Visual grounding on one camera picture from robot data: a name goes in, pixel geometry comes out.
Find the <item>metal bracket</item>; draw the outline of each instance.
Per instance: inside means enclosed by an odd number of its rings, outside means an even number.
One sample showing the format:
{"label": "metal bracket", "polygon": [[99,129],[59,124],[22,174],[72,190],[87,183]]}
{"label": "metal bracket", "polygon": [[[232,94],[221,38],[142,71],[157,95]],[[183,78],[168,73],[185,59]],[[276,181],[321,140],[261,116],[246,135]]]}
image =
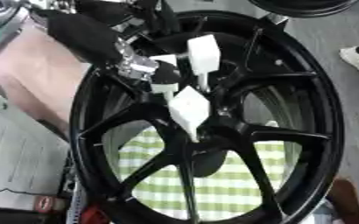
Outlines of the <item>metal bracket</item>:
{"label": "metal bracket", "polygon": [[116,42],[116,49],[123,55],[123,60],[118,65],[118,73],[124,77],[150,81],[159,63],[145,56],[137,55],[132,47],[123,39]]}
{"label": "metal bracket", "polygon": [[290,21],[290,18],[287,16],[275,14],[275,13],[268,13],[266,16],[260,18],[263,21],[267,21],[269,23],[272,23],[276,25],[277,27],[280,27],[282,30],[285,29],[285,27],[288,24],[288,21]]}

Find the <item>metal clamp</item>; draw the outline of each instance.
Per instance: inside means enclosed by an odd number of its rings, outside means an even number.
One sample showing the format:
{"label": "metal clamp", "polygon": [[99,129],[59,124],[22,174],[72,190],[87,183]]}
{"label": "metal clamp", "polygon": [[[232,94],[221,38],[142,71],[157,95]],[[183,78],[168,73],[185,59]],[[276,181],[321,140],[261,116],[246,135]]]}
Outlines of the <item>metal clamp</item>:
{"label": "metal clamp", "polygon": [[150,81],[159,63],[145,56],[137,55],[132,47],[123,39],[116,42],[116,49],[123,55],[123,60],[118,65],[120,75],[142,81]]}

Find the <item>skin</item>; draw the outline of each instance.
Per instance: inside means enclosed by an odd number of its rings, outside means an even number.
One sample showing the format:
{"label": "skin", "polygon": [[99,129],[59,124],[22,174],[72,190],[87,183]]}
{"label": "skin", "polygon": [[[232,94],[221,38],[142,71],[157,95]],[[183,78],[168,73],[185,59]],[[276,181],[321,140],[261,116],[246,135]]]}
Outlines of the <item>skin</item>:
{"label": "skin", "polygon": [[85,66],[27,21],[0,53],[0,87],[8,100],[37,120],[67,131],[73,98]]}

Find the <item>wheel spoke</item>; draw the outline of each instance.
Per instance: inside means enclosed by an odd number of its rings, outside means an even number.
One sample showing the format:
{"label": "wheel spoke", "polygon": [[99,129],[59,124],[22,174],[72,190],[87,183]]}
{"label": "wheel spoke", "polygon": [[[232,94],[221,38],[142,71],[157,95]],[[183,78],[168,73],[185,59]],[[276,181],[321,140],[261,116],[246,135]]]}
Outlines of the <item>wheel spoke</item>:
{"label": "wheel spoke", "polygon": [[148,161],[141,168],[133,172],[121,185],[119,193],[124,195],[130,195],[131,191],[136,187],[138,183],[148,178],[155,172],[170,165],[172,160],[165,153],[160,152],[156,157]]}
{"label": "wheel spoke", "polygon": [[323,143],[330,138],[327,135],[309,133],[295,129],[283,129],[251,124],[251,139],[253,141],[286,141],[301,145]]}
{"label": "wheel spoke", "polygon": [[264,209],[273,212],[282,220],[285,217],[285,213],[275,197],[275,192],[268,175],[263,168],[263,164],[257,154],[255,146],[251,141],[243,141],[242,147],[243,149],[237,150],[237,153],[243,162],[248,166],[253,178],[256,180],[260,188],[263,197]]}
{"label": "wheel spoke", "polygon": [[128,108],[124,108],[89,129],[82,131],[80,137],[102,136],[109,129],[118,125],[140,120],[150,122],[159,134],[165,133],[166,136],[169,136],[167,132],[172,129],[172,124],[169,122],[168,117],[169,112],[167,108],[160,107],[159,105],[150,103],[132,104]]}
{"label": "wheel spoke", "polygon": [[194,168],[192,159],[190,157],[186,157],[186,159],[178,165],[178,169],[185,192],[187,213],[189,215],[190,223],[199,223],[200,218],[197,212],[196,199],[194,197]]}
{"label": "wheel spoke", "polygon": [[122,77],[114,74],[106,74],[104,76],[108,81],[112,82],[115,86],[120,87],[132,99],[136,99],[140,94],[133,86],[126,83]]}
{"label": "wheel spoke", "polygon": [[250,91],[279,83],[303,83],[316,77],[315,73],[254,73],[245,76],[229,91],[229,96],[246,95]]}

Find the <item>red object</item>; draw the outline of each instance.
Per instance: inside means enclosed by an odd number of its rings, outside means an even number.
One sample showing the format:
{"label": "red object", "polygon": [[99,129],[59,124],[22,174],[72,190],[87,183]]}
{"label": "red object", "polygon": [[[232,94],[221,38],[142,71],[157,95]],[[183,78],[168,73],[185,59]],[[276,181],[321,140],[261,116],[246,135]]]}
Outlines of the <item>red object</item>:
{"label": "red object", "polygon": [[89,206],[81,214],[81,224],[109,224],[110,220],[97,206]]}
{"label": "red object", "polygon": [[53,197],[38,196],[35,200],[35,211],[42,214],[50,213],[53,210],[54,200],[55,198]]}

